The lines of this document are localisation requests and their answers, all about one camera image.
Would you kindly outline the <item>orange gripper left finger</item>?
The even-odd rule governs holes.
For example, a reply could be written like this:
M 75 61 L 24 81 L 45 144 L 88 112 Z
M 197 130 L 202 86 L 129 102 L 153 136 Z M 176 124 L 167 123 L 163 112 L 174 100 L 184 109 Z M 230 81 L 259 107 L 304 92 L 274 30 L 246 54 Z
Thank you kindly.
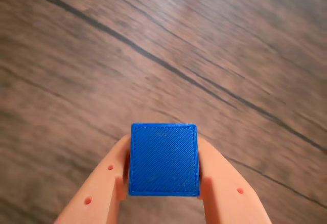
M 117 223 L 128 193 L 130 135 L 123 136 L 100 161 L 55 223 Z

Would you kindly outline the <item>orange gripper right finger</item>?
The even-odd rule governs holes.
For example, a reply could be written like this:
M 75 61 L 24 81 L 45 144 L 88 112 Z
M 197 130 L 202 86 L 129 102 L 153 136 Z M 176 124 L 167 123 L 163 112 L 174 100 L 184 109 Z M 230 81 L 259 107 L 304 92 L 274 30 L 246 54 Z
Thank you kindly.
M 198 138 L 200 196 L 206 223 L 271 223 L 258 195 L 208 141 Z

